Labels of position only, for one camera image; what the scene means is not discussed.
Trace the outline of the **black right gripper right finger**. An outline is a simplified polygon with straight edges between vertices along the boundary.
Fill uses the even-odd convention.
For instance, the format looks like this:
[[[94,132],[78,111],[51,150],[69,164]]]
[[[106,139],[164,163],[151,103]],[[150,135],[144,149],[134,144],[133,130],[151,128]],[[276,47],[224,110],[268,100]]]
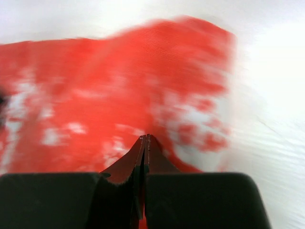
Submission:
[[[243,173],[183,173],[147,135],[145,216],[150,229],[269,229],[256,183]]]

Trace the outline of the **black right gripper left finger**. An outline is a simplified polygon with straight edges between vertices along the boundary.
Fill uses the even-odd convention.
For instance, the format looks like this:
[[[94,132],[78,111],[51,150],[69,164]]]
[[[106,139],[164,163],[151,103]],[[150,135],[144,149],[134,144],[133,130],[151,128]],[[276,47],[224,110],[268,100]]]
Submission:
[[[136,229],[143,217],[141,136],[104,171],[0,177],[3,229]]]

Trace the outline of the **orange white tie-dye trousers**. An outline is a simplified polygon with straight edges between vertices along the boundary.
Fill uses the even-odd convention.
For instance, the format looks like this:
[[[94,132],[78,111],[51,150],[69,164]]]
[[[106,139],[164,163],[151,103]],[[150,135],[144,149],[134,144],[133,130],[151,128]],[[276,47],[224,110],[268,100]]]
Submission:
[[[183,173],[223,171],[235,48],[193,17],[1,45],[0,176],[100,173],[147,135]]]

